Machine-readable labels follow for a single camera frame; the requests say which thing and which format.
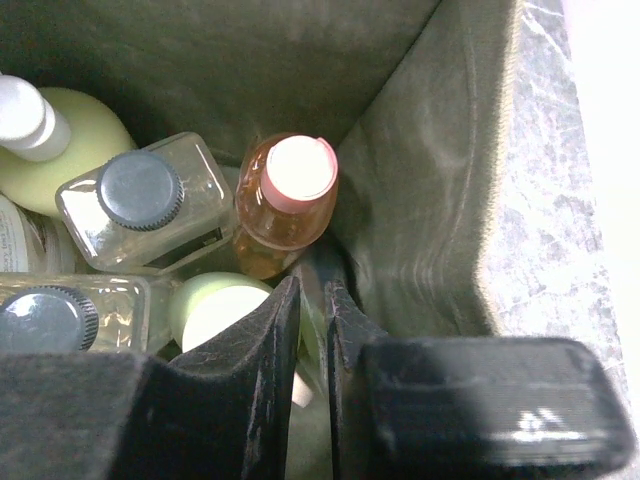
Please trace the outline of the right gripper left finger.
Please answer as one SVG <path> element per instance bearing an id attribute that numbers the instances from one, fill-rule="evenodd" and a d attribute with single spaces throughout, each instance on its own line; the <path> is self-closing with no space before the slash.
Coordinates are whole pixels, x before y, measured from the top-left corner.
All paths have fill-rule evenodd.
<path id="1" fill-rule="evenodd" d="M 5 479 L 281 479 L 299 331 L 284 278 L 249 315 L 164 362 L 1 358 Z"/>

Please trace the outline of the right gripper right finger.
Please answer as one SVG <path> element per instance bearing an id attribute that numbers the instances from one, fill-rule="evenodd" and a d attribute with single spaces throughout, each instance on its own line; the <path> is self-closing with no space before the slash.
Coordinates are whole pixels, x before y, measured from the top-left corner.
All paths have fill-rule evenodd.
<path id="1" fill-rule="evenodd" d="M 567 338 L 390 336 L 325 289 L 337 479 L 595 479 L 635 436 L 597 357 Z"/>

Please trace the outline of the green bottle beige cap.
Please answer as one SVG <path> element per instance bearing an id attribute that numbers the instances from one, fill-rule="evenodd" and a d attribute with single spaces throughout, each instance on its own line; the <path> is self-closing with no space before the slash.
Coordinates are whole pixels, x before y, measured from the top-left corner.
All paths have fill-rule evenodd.
<path id="1" fill-rule="evenodd" d="M 189 352 L 261 306 L 268 284 L 231 272 L 209 272 L 186 280 L 172 294 L 168 318 L 180 351 Z"/>

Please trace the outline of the small clear bottle grey cap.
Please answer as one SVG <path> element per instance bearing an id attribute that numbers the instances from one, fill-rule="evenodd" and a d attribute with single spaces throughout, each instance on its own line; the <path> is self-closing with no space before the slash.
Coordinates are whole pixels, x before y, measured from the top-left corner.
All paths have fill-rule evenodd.
<path id="1" fill-rule="evenodd" d="M 1 351 L 143 352 L 151 293 L 141 277 L 3 273 Z"/>

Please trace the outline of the clear bottle with black label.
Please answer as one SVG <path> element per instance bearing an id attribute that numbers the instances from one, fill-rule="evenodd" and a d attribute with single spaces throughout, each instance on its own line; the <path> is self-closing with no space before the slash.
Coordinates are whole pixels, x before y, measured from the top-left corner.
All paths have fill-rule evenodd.
<path id="1" fill-rule="evenodd" d="M 170 272 L 236 226 L 233 193 L 194 132 L 113 157 L 61 185 L 55 202 L 86 262 L 105 272 Z"/>

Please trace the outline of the orange bottle pink cap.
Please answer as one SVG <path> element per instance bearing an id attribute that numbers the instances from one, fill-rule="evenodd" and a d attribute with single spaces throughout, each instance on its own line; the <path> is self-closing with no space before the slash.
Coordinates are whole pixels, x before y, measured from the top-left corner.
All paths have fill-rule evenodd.
<path id="1" fill-rule="evenodd" d="M 240 168 L 233 248 L 242 273 L 266 280 L 318 240 L 333 215 L 339 165 L 323 138 L 281 133 L 252 146 Z"/>

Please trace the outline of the olive canvas bag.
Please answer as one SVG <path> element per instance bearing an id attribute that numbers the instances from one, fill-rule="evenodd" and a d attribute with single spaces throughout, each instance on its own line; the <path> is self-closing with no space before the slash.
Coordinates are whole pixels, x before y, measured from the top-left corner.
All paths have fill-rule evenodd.
<path id="1" fill-rule="evenodd" d="M 492 337 L 479 273 L 494 217 L 515 59 L 517 1 L 5 1 L 1 72 L 86 93 L 142 149 L 200 135 L 235 199 L 256 143 L 325 139 L 339 165 L 330 223 L 281 274 L 241 272 L 233 236 L 151 284 L 149 343 L 170 362 L 169 301 L 231 272 L 299 284 L 285 475 L 333 475 L 325 289 L 342 282 L 390 336 Z"/>

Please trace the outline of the yellow pump bottle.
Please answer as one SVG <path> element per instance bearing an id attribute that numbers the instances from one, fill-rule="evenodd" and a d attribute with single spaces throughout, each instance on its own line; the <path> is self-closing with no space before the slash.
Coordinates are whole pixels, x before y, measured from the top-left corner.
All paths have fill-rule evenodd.
<path id="1" fill-rule="evenodd" d="M 13 203 L 57 217 L 62 184 L 135 148 L 122 121 L 96 98 L 1 76 L 1 193 Z"/>

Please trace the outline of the amber bottle white cap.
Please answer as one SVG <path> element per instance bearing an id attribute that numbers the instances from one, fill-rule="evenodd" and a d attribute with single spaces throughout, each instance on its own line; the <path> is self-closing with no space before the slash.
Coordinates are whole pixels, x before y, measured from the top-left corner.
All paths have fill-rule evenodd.
<path id="1" fill-rule="evenodd" d="M 59 221 L 1 196 L 1 272 L 74 273 L 75 243 Z"/>

